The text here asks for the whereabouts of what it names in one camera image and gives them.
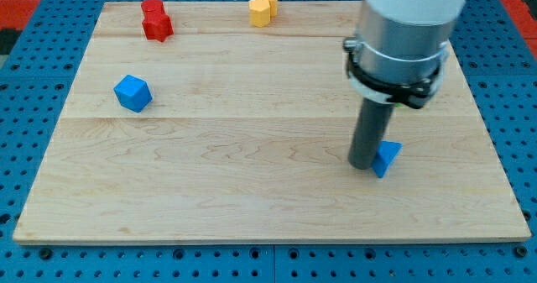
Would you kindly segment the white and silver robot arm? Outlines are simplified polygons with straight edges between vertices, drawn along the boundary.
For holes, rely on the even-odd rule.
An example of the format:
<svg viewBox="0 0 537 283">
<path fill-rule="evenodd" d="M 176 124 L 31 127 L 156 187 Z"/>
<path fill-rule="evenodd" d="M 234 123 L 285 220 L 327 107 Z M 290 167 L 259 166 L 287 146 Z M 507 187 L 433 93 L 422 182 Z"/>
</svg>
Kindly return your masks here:
<svg viewBox="0 0 537 283">
<path fill-rule="evenodd" d="M 392 84 L 414 83 L 440 66 L 466 0 L 362 0 L 355 57 L 367 75 Z"/>
</svg>

